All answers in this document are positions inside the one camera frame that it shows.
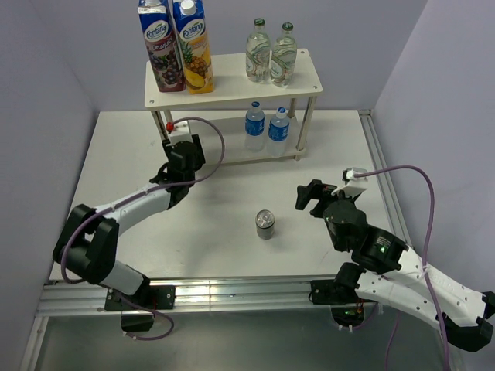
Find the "dark can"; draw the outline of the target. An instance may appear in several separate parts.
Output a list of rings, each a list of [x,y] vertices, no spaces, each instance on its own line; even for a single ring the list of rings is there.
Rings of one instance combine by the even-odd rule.
[[[275,232],[275,215],[268,209],[260,210],[255,217],[257,235],[263,240],[270,240]]]

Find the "Pocari Sweat bottle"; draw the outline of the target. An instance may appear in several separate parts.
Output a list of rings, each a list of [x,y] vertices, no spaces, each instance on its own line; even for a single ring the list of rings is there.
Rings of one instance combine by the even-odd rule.
[[[267,151],[272,157],[280,157],[285,153],[290,120],[285,108],[280,107],[271,117],[268,126]]]
[[[261,151],[265,145],[265,113],[258,101],[253,101],[245,115],[245,147],[252,152]]]

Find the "Chang soda bottle front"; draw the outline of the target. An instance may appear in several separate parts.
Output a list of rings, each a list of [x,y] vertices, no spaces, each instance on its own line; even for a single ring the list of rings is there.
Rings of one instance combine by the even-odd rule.
[[[245,50],[247,78],[256,83],[266,81],[269,72],[271,41],[265,30],[265,20],[256,18],[249,34]]]

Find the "chang soda bottle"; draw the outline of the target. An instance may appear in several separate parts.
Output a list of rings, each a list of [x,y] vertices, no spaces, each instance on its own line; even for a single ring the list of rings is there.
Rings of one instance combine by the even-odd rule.
[[[266,81],[269,72],[271,41],[265,30],[265,20],[256,18],[249,34],[245,50],[247,78],[256,83]]]
[[[270,77],[274,85],[287,87],[295,69],[297,58],[297,42],[293,36],[294,25],[290,22],[282,24],[280,36],[277,37],[271,52]]]

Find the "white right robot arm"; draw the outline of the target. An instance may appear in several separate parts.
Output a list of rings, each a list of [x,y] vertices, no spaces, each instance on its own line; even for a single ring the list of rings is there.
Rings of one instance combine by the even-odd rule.
[[[364,191],[355,182],[337,187],[313,179],[297,188],[295,208],[311,200],[311,216],[326,224],[333,247],[350,253],[333,279],[311,281],[315,305],[376,301],[445,329],[449,344],[477,352],[493,335],[494,293],[474,291],[443,274],[399,237],[367,222],[355,205]]]

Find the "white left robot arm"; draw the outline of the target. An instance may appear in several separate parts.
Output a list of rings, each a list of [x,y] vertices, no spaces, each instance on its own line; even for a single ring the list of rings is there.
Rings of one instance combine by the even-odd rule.
[[[153,293],[148,277],[117,260],[118,238],[137,223],[179,204],[206,163],[198,134],[162,144],[168,161],[142,191],[114,205],[75,206],[53,250],[55,262],[90,284],[121,292],[132,308],[150,305]]]

